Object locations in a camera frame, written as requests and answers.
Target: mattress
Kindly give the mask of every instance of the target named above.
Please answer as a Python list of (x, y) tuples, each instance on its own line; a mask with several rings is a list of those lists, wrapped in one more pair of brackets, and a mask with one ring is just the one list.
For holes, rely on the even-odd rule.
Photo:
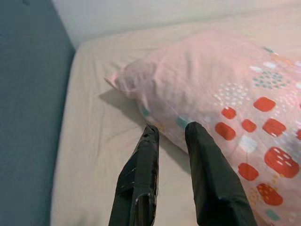
[[(146, 121), (108, 78), (152, 50), (210, 26), (301, 56), (301, 3), (210, 21), (133, 31), (80, 46), (71, 69), (52, 200), (53, 226), (106, 226), (116, 182)], [(259, 225), (264, 225), (258, 218)], [(196, 226), (188, 155), (160, 137), (155, 226)]]

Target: teal dot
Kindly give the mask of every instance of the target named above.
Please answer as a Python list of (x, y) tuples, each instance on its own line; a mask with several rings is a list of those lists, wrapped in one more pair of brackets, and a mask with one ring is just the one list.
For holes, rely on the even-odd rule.
[(150, 112), (144, 106), (142, 106), (141, 112), (144, 117), (148, 117), (150, 115)]
[(269, 218), (271, 218), (272, 220), (274, 220), (274, 221), (280, 220), (280, 217), (278, 216), (278, 214), (275, 213), (275, 212), (274, 212), (273, 210), (271, 210), (271, 209), (266, 210), (266, 211), (265, 211), (265, 214), (266, 214)]
[(189, 122), (187, 120), (185, 120), (184, 118), (182, 118), (182, 117), (178, 117), (178, 119), (177, 119), (177, 125), (180, 126), (183, 129), (186, 128), (188, 123)]

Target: fabric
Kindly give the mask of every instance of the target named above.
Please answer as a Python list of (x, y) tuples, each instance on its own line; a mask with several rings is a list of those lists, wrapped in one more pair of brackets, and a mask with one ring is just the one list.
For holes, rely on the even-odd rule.
[(49, 226), (74, 48), (51, 1), (0, 3), (0, 225)]
[(186, 125), (204, 125), (241, 176), (252, 207), (267, 222), (287, 224), (301, 202), (299, 64), (210, 29), (129, 64), (111, 82), (185, 151)]
[[(300, 10), (301, 5), (282, 6), (126, 32), (81, 45), (70, 74), (51, 225), (108, 225), (118, 175), (145, 127), (146, 120), (136, 102), (112, 89), (104, 77), (109, 78), (151, 51), (211, 27), (213, 21), (224, 29), (242, 32), (260, 46), (277, 49), (281, 55), (301, 54)], [(161, 136), (159, 165), (154, 226), (196, 226), (188, 155)], [(260, 218), (257, 220), (259, 225), (265, 225)]]

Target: pillow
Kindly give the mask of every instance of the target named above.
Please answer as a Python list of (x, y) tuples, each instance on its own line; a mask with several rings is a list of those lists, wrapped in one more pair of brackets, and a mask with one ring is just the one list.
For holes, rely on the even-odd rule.
[(184, 131), (202, 124), (268, 223), (301, 221), (301, 64), (230, 32), (208, 30), (159, 49), (110, 83), (187, 151)]

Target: pillowcase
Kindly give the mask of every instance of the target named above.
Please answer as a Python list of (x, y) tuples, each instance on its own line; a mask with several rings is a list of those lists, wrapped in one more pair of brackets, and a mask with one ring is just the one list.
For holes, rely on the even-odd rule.
[(237, 34), (207, 30), (129, 64), (110, 83), (185, 151), (186, 125), (202, 124), (252, 208), (269, 223), (297, 225), (300, 66)]

